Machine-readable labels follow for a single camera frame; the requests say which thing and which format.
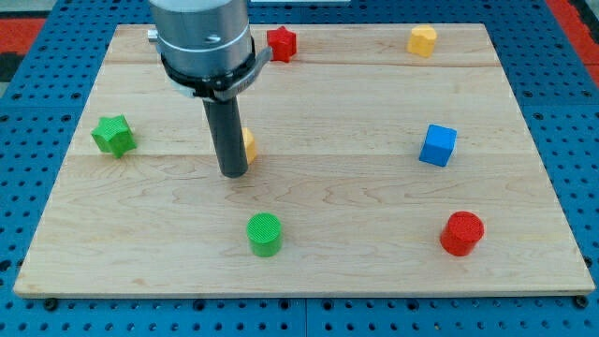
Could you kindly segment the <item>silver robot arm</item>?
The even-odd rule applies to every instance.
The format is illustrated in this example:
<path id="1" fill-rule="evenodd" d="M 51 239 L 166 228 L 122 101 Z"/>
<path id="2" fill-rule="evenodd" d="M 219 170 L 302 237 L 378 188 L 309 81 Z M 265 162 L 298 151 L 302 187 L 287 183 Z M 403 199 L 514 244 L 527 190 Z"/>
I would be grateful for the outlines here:
<path id="1" fill-rule="evenodd" d="M 177 89 L 203 102 L 221 173 L 248 169 L 237 96 L 273 56 L 256 49 L 244 0 L 150 0 L 153 40 Z"/>

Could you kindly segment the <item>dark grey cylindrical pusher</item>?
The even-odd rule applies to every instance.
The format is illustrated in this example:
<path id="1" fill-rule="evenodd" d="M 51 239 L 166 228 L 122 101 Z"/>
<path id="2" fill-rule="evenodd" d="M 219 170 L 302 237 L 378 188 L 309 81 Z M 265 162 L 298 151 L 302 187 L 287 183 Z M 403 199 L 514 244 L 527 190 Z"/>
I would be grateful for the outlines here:
<path id="1" fill-rule="evenodd" d="M 219 169 L 228 178 L 239 178 L 248 169 L 237 98 L 202 101 Z"/>

